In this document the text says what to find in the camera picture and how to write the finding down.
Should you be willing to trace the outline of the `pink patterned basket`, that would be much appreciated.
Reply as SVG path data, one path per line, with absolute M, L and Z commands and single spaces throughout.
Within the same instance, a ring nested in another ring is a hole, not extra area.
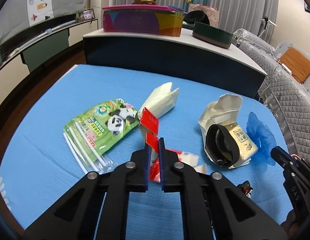
M 190 4 L 189 5 L 189 12 L 200 10 L 203 11 L 209 18 L 210 25 L 213 27 L 218 27 L 219 23 L 219 11 L 213 7 L 209 7 L 206 5 L 201 4 Z

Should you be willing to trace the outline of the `black strap band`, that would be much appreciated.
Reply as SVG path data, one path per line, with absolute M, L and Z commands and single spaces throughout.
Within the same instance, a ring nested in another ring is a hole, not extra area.
M 224 168 L 234 165 L 240 157 L 237 142 L 226 127 L 218 124 L 209 127 L 205 136 L 204 149 L 214 163 Z

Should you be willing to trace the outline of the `phone holder stand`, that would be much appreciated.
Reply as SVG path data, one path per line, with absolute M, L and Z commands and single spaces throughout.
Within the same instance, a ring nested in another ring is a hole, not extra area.
M 261 38 L 264 34 L 267 34 L 267 31 L 269 29 L 270 26 L 276 27 L 277 25 L 272 22 L 268 17 L 264 16 L 262 18 L 262 21 L 264 22 L 264 28 L 263 31 L 261 32 L 261 34 L 259 35 L 259 37 Z

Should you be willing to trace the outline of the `clear pack of straws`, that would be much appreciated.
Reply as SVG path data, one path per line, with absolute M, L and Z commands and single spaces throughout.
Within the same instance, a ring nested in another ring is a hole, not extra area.
M 96 171 L 99 174 L 111 172 L 114 162 L 98 152 L 99 134 L 83 120 L 77 118 L 64 126 L 63 137 L 79 167 L 87 174 Z

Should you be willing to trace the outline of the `orange cushion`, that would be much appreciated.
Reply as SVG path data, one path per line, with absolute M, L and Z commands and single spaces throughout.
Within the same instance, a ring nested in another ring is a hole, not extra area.
M 310 60 L 294 47 L 289 47 L 279 59 L 291 70 L 297 82 L 303 83 L 309 77 Z

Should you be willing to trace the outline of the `cream crumpled tissue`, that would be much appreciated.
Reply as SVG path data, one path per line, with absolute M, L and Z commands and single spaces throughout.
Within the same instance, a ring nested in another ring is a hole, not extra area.
M 139 109 L 139 119 L 142 117 L 144 108 L 150 111 L 157 119 L 173 109 L 179 96 L 179 88 L 172 90 L 172 87 L 173 83 L 167 82 L 155 88 Z

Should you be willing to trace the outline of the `dark green round tin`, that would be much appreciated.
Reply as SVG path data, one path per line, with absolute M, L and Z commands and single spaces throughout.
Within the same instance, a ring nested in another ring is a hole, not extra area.
M 199 40 L 226 49 L 230 48 L 233 38 L 233 34 L 201 22 L 195 22 L 192 35 Z

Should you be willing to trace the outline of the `grey quilted sofa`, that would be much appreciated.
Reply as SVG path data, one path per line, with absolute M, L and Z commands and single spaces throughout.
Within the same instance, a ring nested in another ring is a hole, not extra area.
M 295 46 L 282 42 L 273 47 L 245 29 L 236 30 L 233 37 L 237 47 L 267 73 L 258 99 L 276 118 L 289 153 L 310 162 L 310 75 L 303 83 L 297 82 L 279 59 Z

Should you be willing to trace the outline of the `colourful rectangular box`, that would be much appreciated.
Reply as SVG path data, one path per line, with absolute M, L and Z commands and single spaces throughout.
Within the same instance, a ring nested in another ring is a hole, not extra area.
M 184 10 L 149 4 L 125 4 L 103 8 L 103 30 L 179 37 Z

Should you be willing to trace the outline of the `cream tissue pack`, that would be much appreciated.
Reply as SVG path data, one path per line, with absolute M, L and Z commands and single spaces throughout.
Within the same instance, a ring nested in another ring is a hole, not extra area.
M 227 125 L 226 128 L 239 148 L 239 160 L 235 166 L 244 165 L 258 151 L 258 147 L 236 122 Z

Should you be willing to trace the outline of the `tv cabinet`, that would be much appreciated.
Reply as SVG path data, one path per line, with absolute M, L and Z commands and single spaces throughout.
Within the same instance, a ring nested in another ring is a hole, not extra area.
M 16 48 L 0 66 L 0 105 L 37 67 L 58 53 L 80 44 L 84 35 L 98 28 L 97 19 L 81 23 L 65 23 Z

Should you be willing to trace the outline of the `white paper bag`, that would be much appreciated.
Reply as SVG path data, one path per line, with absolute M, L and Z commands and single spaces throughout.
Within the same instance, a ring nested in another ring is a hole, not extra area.
M 213 101 L 207 105 L 204 112 L 198 120 L 202 132 L 203 147 L 205 143 L 205 136 L 209 127 L 213 124 L 218 124 L 226 127 L 229 124 L 237 122 L 239 111 L 243 103 L 243 98 L 235 94 L 224 94 L 219 97 L 217 101 Z M 204 149 L 207 157 L 212 161 L 208 156 L 207 151 Z M 232 165 L 229 169 L 245 166 L 250 161 L 244 163 L 244 165 L 235 166 Z

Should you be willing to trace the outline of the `brown teapot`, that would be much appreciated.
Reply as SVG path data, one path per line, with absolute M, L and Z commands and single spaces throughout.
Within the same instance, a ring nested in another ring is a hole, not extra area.
M 133 4 L 156 5 L 156 0 L 134 0 Z

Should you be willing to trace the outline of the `small photo frame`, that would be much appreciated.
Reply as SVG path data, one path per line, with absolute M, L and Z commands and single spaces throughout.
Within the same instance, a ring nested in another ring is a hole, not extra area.
M 93 20 L 95 19 L 94 9 L 88 9 L 81 12 L 81 17 L 85 20 Z

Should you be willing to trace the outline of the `red snack wrapper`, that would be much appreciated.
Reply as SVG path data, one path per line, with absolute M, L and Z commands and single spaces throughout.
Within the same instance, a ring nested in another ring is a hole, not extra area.
M 146 107 L 142 108 L 139 113 L 140 129 L 145 142 L 151 148 L 150 180 L 160 182 L 160 165 L 159 165 L 159 139 L 158 128 L 159 119 L 156 118 Z M 190 165 L 197 172 L 206 174 L 207 166 L 199 165 L 199 156 L 193 153 L 170 149 L 177 154 L 179 161 Z

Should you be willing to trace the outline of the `white top coffee table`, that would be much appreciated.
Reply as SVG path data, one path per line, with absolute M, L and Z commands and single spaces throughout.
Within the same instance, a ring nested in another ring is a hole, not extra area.
M 253 98 L 266 72 L 236 46 L 223 49 L 182 29 L 179 37 L 136 33 L 83 36 L 87 64 L 178 77 Z

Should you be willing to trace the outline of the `small dark candy wrapper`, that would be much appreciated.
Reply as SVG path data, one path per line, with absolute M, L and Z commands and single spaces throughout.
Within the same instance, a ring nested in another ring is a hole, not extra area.
M 237 188 L 240 189 L 248 198 L 251 198 L 251 193 L 253 188 L 248 180 L 244 181 L 242 184 L 237 185 Z

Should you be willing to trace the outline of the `blue plastic shoe cover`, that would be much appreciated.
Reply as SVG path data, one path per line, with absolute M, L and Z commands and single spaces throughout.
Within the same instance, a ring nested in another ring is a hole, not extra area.
M 271 150 L 277 146 L 276 139 L 266 124 L 253 112 L 248 115 L 246 133 L 258 148 L 252 159 L 275 166 L 276 162 L 271 157 Z

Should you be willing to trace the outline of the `black bowl hat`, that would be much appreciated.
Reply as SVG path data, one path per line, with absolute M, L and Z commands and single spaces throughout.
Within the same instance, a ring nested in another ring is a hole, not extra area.
M 186 22 L 187 24 L 195 24 L 195 22 L 200 22 L 200 23 L 210 25 L 210 20 L 208 16 L 205 14 L 204 11 L 201 11 L 201 10 L 194 10 L 194 11 L 188 12 L 184 16 L 184 22 Z

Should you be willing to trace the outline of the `grey covered television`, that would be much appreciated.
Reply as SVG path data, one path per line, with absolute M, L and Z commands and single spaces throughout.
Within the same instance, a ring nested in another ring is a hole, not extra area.
M 25 29 L 84 10 L 84 0 L 7 0 L 0 10 L 0 43 Z

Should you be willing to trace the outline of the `green panda snack bag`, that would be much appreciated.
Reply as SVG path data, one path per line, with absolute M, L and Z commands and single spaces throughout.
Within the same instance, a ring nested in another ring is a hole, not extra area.
M 140 122 L 138 110 L 123 99 L 99 103 L 71 120 L 77 118 L 85 121 L 96 135 L 101 133 L 98 135 L 97 145 L 98 152 L 103 155 L 138 127 Z

